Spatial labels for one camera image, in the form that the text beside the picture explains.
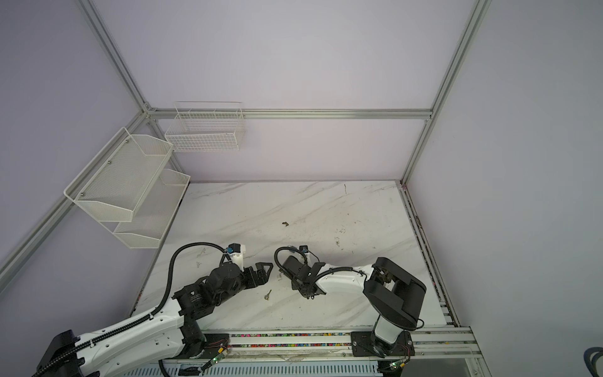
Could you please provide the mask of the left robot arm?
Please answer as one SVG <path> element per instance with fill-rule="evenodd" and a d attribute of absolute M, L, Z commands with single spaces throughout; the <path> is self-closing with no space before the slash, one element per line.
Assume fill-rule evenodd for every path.
<path fill-rule="evenodd" d="M 193 358 L 207 348 L 198 321 L 243 290 L 266 284 L 271 262 L 220 265 L 209 276 L 168 294 L 154 309 L 102 330 L 55 336 L 37 376 L 113 376 L 166 358 Z"/>

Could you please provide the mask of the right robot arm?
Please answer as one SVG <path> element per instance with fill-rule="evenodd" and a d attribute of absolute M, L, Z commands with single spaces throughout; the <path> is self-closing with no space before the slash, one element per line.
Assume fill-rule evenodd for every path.
<path fill-rule="evenodd" d="M 392 260 L 379 257 L 360 267 L 333 266 L 324 262 L 309 265 L 290 256 L 278 263 L 293 290 L 304 298 L 318 295 L 361 294 L 377 312 L 371 331 L 350 334 L 355 357 L 408 360 L 415 355 L 410 333 L 424 326 L 420 319 L 426 286 Z"/>

